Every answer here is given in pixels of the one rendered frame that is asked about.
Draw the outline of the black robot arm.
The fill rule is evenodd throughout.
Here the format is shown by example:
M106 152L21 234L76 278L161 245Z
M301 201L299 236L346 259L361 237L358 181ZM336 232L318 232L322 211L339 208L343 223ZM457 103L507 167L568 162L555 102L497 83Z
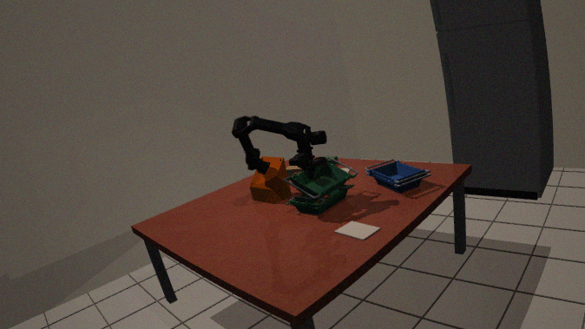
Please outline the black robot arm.
M250 121L249 125L247 125L247 121ZM300 122L276 122L259 118L256 115L250 117L244 115L236 118L234 120L232 134L235 138L240 139L241 146L246 154L247 169L251 171L257 169L257 172L261 174L266 173L270 162L261 160L259 149L253 148L248 134L255 129L284 135L287 139L296 141L298 148L305 148L311 144L326 144L327 141L324 130L312 132L311 127ZM304 129L306 130L305 133ZM305 150L304 153L298 153L291 159L293 166L300 166L305 161L310 161Z

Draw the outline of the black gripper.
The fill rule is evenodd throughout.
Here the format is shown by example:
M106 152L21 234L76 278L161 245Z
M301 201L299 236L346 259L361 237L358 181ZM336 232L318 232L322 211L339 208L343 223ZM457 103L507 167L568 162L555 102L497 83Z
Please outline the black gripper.
M318 157L316 159L313 159L315 158L315 155L312 155L312 149L313 147L311 147L310 145L305 148L298 148L297 150L297 153L304 153L305 150L309 156L310 161L305 161L304 163L302 163L302 165L299 166L299 168L302 168L304 171L308 169L311 180L313 179L316 167L320 167L327 163L327 159L325 157ZM289 160L289 166L293 166L291 159Z

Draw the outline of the green rectangular block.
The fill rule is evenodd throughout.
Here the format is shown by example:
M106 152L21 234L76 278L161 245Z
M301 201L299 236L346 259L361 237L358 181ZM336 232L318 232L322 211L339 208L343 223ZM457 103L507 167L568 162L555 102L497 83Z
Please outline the green rectangular block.
M333 158L334 160L336 160L336 161L339 161L339 159L338 159L338 157L337 157L337 156L322 156L322 157L325 157L325 158L327 158L327 157L331 157L331 158ZM335 162L335 161L333 161L333 160L331 160L331 159L328 159L328 162L330 162L332 165L336 165L336 164L337 164L337 162Z

